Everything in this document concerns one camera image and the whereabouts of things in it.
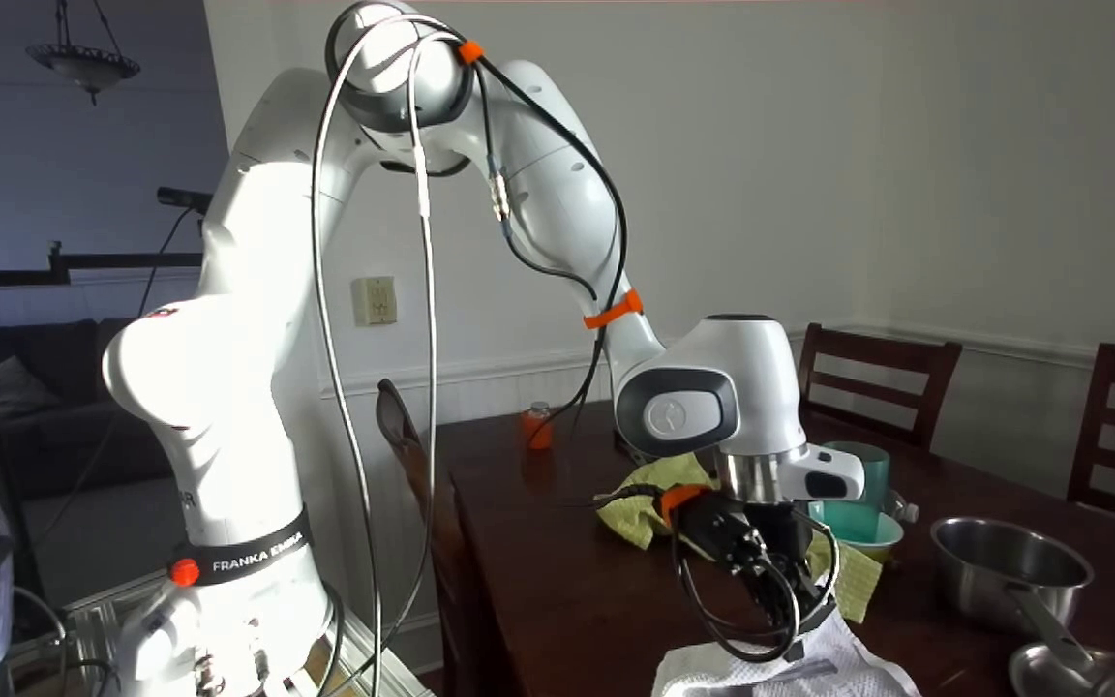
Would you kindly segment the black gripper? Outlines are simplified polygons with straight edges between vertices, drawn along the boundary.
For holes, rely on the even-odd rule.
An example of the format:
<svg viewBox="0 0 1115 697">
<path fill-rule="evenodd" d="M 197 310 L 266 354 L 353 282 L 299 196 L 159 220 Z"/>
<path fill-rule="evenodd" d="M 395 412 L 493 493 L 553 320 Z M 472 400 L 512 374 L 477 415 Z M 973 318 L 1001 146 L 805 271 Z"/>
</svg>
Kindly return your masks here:
<svg viewBox="0 0 1115 697">
<path fill-rule="evenodd" d="M 693 554 L 737 577 L 764 607 L 813 607 L 819 599 L 805 563 L 813 527 L 797 509 L 753 509 L 702 489 L 671 511 L 671 524 Z"/>
</svg>

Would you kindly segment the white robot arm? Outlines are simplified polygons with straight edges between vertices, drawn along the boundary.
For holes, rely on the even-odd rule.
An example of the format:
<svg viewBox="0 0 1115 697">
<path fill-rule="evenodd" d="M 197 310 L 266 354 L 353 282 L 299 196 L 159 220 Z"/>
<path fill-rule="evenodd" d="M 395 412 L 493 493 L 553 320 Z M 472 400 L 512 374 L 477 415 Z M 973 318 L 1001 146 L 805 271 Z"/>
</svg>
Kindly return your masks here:
<svg viewBox="0 0 1115 697">
<path fill-rule="evenodd" d="M 280 75 L 245 120 L 211 211 L 197 289 L 120 328 L 106 387 L 143 417 L 180 493 L 187 558 L 169 596 L 120 634 L 124 697 L 281 697 L 325 621 L 304 540 L 299 445 L 276 374 L 329 328 L 325 251 L 360 177 L 482 177 L 503 254 L 569 289 L 593 328 L 590 374 L 642 460 L 717 451 L 746 580 L 790 657 L 833 613 L 830 586 L 766 540 L 774 514 L 854 496 L 862 466 L 805 436 L 797 365 L 766 315 L 655 333 L 626 271 L 626 207 L 581 115 L 535 61 L 493 61 L 408 0 L 353 0 L 316 69 Z"/>
</svg>

